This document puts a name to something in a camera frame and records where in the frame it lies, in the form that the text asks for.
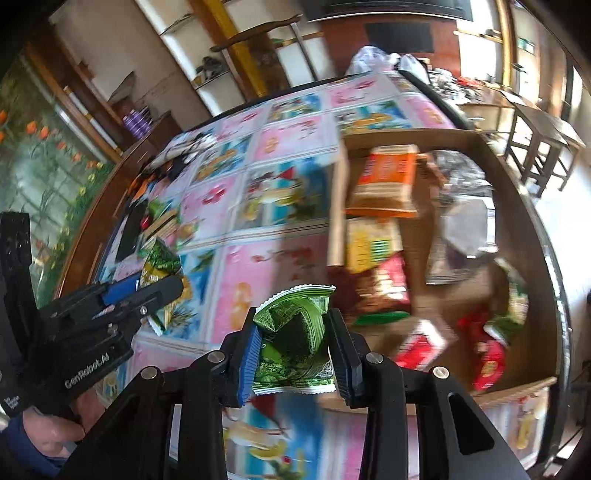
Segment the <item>orange flower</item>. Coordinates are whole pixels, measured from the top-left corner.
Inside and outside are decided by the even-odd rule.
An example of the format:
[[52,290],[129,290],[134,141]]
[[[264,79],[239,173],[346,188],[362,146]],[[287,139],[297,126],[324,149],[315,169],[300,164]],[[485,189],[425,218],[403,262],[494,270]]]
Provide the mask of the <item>orange flower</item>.
[[37,122],[35,122],[35,120],[33,120],[32,122],[27,124],[27,126],[25,128],[25,132],[27,132],[29,135],[32,135],[36,131],[37,131]]

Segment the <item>red packet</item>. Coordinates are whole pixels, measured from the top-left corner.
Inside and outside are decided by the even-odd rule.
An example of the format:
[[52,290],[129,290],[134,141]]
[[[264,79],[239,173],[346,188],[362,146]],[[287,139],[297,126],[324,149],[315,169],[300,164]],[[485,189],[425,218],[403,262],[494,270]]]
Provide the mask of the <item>red packet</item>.
[[475,352],[480,356],[476,377],[472,382],[477,391],[493,386],[505,371],[505,348],[483,328],[489,318],[488,307],[483,305],[457,322],[458,327],[466,331]]
[[441,352],[445,350],[450,341],[431,320],[420,319],[415,329],[408,335],[407,339],[400,346],[394,361],[401,368],[412,370],[423,370]]

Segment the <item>plastic bag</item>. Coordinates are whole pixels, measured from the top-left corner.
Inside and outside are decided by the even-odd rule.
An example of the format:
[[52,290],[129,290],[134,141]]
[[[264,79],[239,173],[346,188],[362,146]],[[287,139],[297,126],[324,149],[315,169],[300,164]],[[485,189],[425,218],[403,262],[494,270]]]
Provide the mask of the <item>plastic bag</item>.
[[392,70],[390,55],[378,47],[367,45],[361,47],[353,56],[345,75],[365,72],[388,72],[390,70]]
[[410,72],[423,83],[430,85],[429,75],[427,74],[425,67],[410,53],[407,53],[400,58],[400,61],[398,62],[398,71],[400,70]]
[[450,150],[432,155],[446,181],[438,196],[440,218],[425,281],[445,285],[471,277],[494,258],[496,212],[492,186],[473,160]]

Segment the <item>green snack packet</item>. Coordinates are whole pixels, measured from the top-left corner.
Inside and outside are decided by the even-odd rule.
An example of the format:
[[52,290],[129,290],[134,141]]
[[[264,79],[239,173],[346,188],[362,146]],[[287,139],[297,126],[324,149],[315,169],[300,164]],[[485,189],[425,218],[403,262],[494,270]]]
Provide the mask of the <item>green snack packet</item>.
[[152,219],[153,222],[158,220],[164,212],[166,212],[171,205],[173,204],[172,200],[167,202],[163,202],[162,200],[154,199],[148,203],[148,215]]
[[[181,259],[172,253],[166,244],[157,238],[152,250],[146,258],[146,262],[139,277],[138,288],[144,288],[169,275],[178,274],[182,268]],[[154,329],[156,335],[160,336],[165,331],[173,317],[174,306],[178,300],[169,303],[163,309],[147,317],[148,323]]]
[[335,390],[322,315],[335,287],[301,285],[263,303],[254,322],[263,342],[252,389],[256,395]]
[[357,317],[353,326],[384,325],[385,323],[397,322],[406,317],[410,317],[410,313],[403,312],[402,310],[396,310],[395,312],[368,313]]
[[525,280],[519,272],[503,258],[495,258],[495,263],[507,276],[509,302],[506,313],[497,314],[488,320],[484,325],[484,331],[507,348],[525,325],[530,300]]

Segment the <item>wooden chair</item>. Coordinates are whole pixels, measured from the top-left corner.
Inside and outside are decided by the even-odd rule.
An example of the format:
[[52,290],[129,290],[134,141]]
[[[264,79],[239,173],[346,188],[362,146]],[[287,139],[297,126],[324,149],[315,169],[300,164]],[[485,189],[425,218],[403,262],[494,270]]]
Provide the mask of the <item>wooden chair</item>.
[[318,75],[316,74],[316,70],[312,65],[310,60],[310,56],[308,55],[308,51],[304,45],[304,40],[301,37],[300,29],[297,26],[297,23],[301,20],[301,14],[295,15],[287,20],[282,20],[278,22],[267,22],[261,25],[257,25],[256,27],[249,28],[244,32],[240,32],[237,35],[234,35],[232,38],[228,38],[224,43],[220,45],[215,45],[210,50],[212,52],[219,52],[221,51],[232,71],[232,74],[236,77],[236,70],[233,68],[232,60],[230,59],[230,55],[228,55],[227,49],[232,45],[240,42],[245,42],[248,46],[248,50],[250,51],[252,57],[256,62],[256,66],[259,69],[261,77],[265,82],[269,93],[271,92],[279,92],[281,90],[286,90],[290,88],[290,83],[287,79],[287,75],[279,61],[279,57],[277,56],[277,52],[275,52],[275,47],[273,45],[272,40],[269,38],[268,32],[280,27],[289,27],[294,34],[294,38],[297,40],[298,45],[300,46],[302,55],[312,73],[312,77],[314,81],[318,81]]

